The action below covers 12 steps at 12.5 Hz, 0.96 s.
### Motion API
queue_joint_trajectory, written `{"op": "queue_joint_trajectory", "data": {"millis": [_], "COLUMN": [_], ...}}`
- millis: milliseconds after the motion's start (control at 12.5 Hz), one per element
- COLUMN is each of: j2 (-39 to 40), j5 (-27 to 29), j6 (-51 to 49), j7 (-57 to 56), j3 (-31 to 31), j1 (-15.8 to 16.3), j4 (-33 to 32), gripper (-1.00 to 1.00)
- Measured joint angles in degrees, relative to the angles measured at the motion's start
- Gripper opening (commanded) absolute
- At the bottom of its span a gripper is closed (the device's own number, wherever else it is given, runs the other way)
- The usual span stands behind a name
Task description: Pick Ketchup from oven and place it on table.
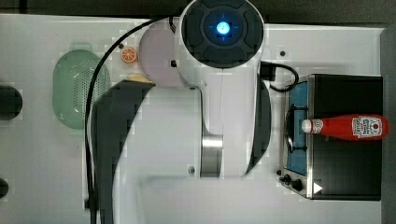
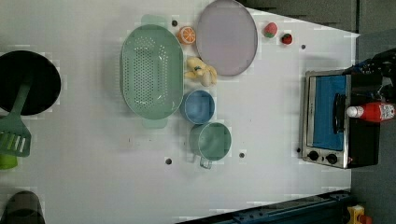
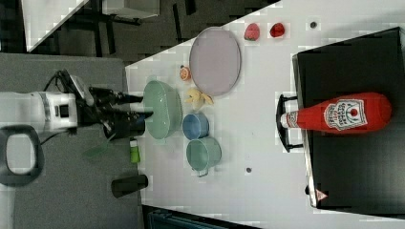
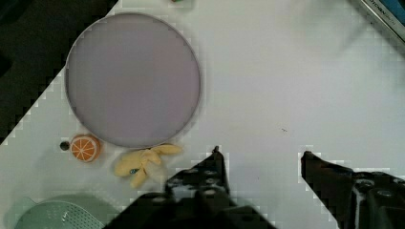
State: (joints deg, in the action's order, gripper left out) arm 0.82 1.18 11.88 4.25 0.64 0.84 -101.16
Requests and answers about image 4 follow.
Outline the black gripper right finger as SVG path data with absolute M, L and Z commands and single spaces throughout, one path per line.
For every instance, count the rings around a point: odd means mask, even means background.
M 305 151 L 301 176 L 337 221 L 338 229 L 405 229 L 404 180 L 355 172 Z

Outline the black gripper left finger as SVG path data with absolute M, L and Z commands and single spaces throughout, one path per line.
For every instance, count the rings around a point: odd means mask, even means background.
M 276 229 L 253 207 L 230 197 L 224 156 L 218 148 L 170 177 L 161 193 L 132 202 L 104 229 Z

